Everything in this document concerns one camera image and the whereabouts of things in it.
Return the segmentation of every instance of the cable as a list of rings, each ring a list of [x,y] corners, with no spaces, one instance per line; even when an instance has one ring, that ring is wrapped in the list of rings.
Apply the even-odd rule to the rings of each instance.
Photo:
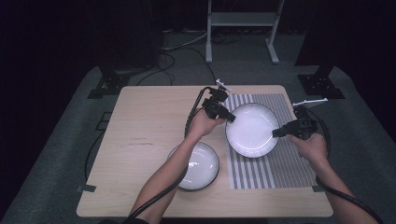
[[[186,127],[184,128],[184,137],[187,136],[187,133],[189,132],[189,128],[190,128],[190,123],[192,121],[192,118],[196,115],[197,112],[195,112],[195,110],[197,109],[197,106],[199,104],[199,102],[202,99],[202,96],[204,95],[205,90],[209,90],[209,87],[205,87],[202,90],[200,90],[197,99],[195,100],[194,105],[192,106],[192,109],[190,111],[189,116],[187,117],[187,122],[186,122]]]
[[[235,35],[237,38],[233,38],[233,35],[215,35],[212,39],[212,43],[213,44],[217,44],[217,45],[231,45],[234,44],[238,41],[242,40],[242,36],[241,35]]]
[[[329,191],[330,193],[332,193],[338,197],[341,197],[341,198],[349,201],[350,203],[357,205],[359,208],[363,209],[366,213],[368,213],[370,216],[372,216],[379,224],[383,223],[381,217],[365,203],[359,201],[358,199],[356,199],[348,194],[345,194],[344,192],[341,192],[337,189],[332,189],[332,188],[326,186],[325,184],[323,184],[320,181],[320,179],[318,177],[316,177],[316,180],[317,180],[318,185],[321,186],[322,188],[324,188],[326,191]]]
[[[152,197],[150,200],[148,200],[146,203],[142,204],[140,207],[138,207],[134,212],[128,216],[128,218],[124,221],[125,223],[129,223],[130,220],[136,218],[139,216],[140,213],[142,213],[144,210],[146,210],[148,207],[150,207],[152,204],[156,203],[158,200],[160,200],[163,196],[165,196],[167,193],[169,193],[172,189],[177,187],[177,185],[183,180],[184,176],[186,175],[188,171],[188,166],[184,169],[183,173],[180,175],[180,177],[168,188],[157,194],[156,196]]]
[[[184,43],[184,44],[177,45],[177,46],[174,46],[174,47],[172,47],[172,48],[167,48],[167,49],[163,49],[163,50],[173,50],[173,49],[182,48],[182,47],[184,47],[184,46],[187,46],[187,45],[190,45],[190,44],[192,44],[192,43],[197,42],[198,40],[204,38],[206,35],[207,35],[207,33],[205,33],[204,35],[201,35],[201,36],[199,36],[199,37],[197,37],[197,38],[195,38],[195,39],[193,39],[193,40],[191,40],[191,41],[188,41],[188,42],[186,42],[186,43]]]
[[[330,156],[330,149],[331,149],[331,138],[330,138],[330,134],[329,134],[329,129],[327,128],[325,122],[323,119],[320,119],[315,113],[314,111],[308,109],[307,107],[305,108],[306,111],[308,111],[309,113],[311,113],[319,122],[320,127],[323,131],[324,134],[324,138],[326,139],[326,143],[327,143],[327,157]]]
[[[326,143],[327,143],[327,150],[328,150],[327,156],[329,157],[331,146],[330,146],[330,135],[329,135],[327,126],[324,123],[324,121],[322,119],[320,119],[312,110],[310,110],[308,108],[305,108],[305,109],[306,109],[306,111],[311,113],[318,120],[318,122],[319,122],[319,124],[320,124],[320,126],[321,126],[321,128],[323,130],[323,134],[325,135],[325,139],[326,139]],[[342,199],[345,199],[345,200],[349,201],[350,203],[353,203],[353,204],[357,205],[359,208],[363,209],[367,214],[372,216],[379,224],[383,223],[382,220],[381,220],[381,217],[373,209],[371,209],[368,205],[366,205],[365,203],[359,201],[358,199],[356,199],[356,198],[354,198],[354,197],[352,197],[352,196],[350,196],[348,194],[345,194],[344,192],[341,192],[341,191],[339,191],[337,189],[333,189],[333,188],[323,184],[321,182],[321,180],[319,179],[319,177],[317,177],[317,176],[316,176],[316,181],[317,181],[317,184],[320,187],[322,187],[323,189],[325,189],[326,191],[328,191],[331,194],[334,194],[334,195],[336,195],[336,196],[338,196],[338,197],[340,197]]]
[[[205,56],[204,56],[199,50],[193,49],[193,48],[179,48],[179,49],[166,50],[165,52],[168,53],[168,52],[172,52],[172,51],[176,51],[176,50],[181,50],[181,49],[189,49],[189,50],[193,50],[193,51],[197,52],[197,53],[201,56],[201,58],[204,60],[204,63],[206,64],[206,67],[209,69],[210,74],[211,74],[212,77],[213,77],[213,82],[214,82],[214,84],[217,85],[217,83],[216,83],[216,77],[215,77],[215,74],[213,73],[212,68],[209,66],[209,64],[206,63]]]
[[[169,68],[171,68],[172,66],[175,65],[175,58],[174,58],[172,55],[169,55],[169,54],[166,54],[166,53],[163,53],[163,54],[166,55],[166,56],[169,56],[169,57],[173,60],[173,61],[171,62],[171,64],[170,64],[169,66],[167,66],[166,68],[161,68],[161,67],[158,65],[157,68],[160,69],[160,71],[156,71],[156,72],[150,73],[150,74],[148,74],[148,75],[145,75],[143,78],[141,78],[141,79],[136,83],[136,86],[140,85],[140,83],[142,83],[146,78],[151,77],[151,76],[153,76],[153,75],[155,75],[155,74],[158,74],[158,73],[161,73],[161,72],[165,72],[165,74],[168,75],[168,77],[169,77],[169,79],[170,79],[170,82],[171,82],[171,85],[173,85],[173,81],[175,80],[175,77],[174,77],[173,75],[167,73],[165,70],[167,70],[167,69],[169,69]]]
[[[102,135],[103,135],[105,132],[106,132],[106,130],[101,131],[100,134],[96,137],[95,141],[93,141],[93,143],[92,143],[92,145],[91,145],[91,147],[90,147],[90,150],[88,151],[87,157],[85,158],[84,175],[85,175],[85,181],[86,181],[86,182],[88,181],[88,168],[87,168],[87,166],[88,166],[88,160],[89,160],[89,158],[90,158],[90,156],[91,156],[92,150],[93,150],[93,148],[95,147],[97,141],[99,141],[99,139],[102,137]]]

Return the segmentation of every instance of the dark background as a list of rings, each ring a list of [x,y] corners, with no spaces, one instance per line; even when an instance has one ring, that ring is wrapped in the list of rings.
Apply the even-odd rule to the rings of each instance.
[[[214,9],[226,11],[271,11],[277,5],[275,0],[214,2]],[[114,7],[122,1],[112,3]],[[104,13],[92,13],[92,6]],[[149,25],[164,30],[205,29],[206,1],[151,1],[151,6],[154,21],[149,20]],[[393,139],[395,10],[391,1],[286,1],[279,24],[283,34],[306,32],[296,64],[334,59]],[[122,50],[106,12],[106,1],[1,1],[1,217],[78,84],[98,64],[97,51],[106,44]]]

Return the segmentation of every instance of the black equipment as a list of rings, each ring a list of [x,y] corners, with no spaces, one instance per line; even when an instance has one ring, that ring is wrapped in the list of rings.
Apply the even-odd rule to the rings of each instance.
[[[303,105],[294,107],[294,115],[297,119],[290,121],[281,128],[273,130],[273,137],[283,137],[286,134],[306,140],[318,129],[318,123],[309,118],[306,108]]]
[[[209,93],[212,95],[209,99],[204,99],[202,107],[205,109],[207,116],[210,119],[215,119],[217,116],[221,119],[227,119],[230,122],[235,120],[235,116],[228,111],[220,102],[224,102],[228,98],[228,94],[222,87],[217,90],[209,88]]]

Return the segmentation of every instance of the human arm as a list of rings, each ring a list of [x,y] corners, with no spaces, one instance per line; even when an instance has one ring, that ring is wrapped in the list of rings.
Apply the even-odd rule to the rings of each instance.
[[[324,185],[353,197],[347,185],[330,166],[327,160],[326,141],[322,135],[314,133],[306,141],[293,135],[288,135],[288,139],[297,146],[299,155],[308,160],[309,165]],[[339,223],[377,223],[357,205],[327,191],[326,196]]]
[[[187,167],[195,145],[203,136],[211,133],[216,126],[224,121],[224,119],[210,119],[204,110],[198,111],[191,121],[188,134],[178,146],[177,150],[151,176],[144,187],[140,190],[131,210],[131,214],[142,204],[177,181],[177,179],[182,175],[184,169]],[[169,206],[170,202],[172,202],[176,191],[177,189],[171,190],[137,217],[150,224],[160,223],[163,213]]]

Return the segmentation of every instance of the metal stand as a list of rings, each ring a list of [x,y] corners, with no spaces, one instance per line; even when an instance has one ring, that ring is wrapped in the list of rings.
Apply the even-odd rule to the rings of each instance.
[[[91,90],[88,99],[100,99],[104,95],[118,95],[123,87],[128,86],[132,76],[148,71],[153,66],[147,68],[113,68],[108,63],[99,64],[102,78],[99,80],[96,89]]]
[[[307,95],[321,95],[327,99],[345,99],[344,94],[334,87],[329,79],[329,74],[334,65],[326,63],[319,67],[314,75],[298,75]]]
[[[279,63],[274,49],[276,29],[279,24],[285,0],[280,0],[277,12],[212,12],[212,0],[208,0],[207,7],[207,35],[206,35],[206,62],[212,63],[212,26],[272,26],[271,36],[266,39],[268,51],[273,63]]]

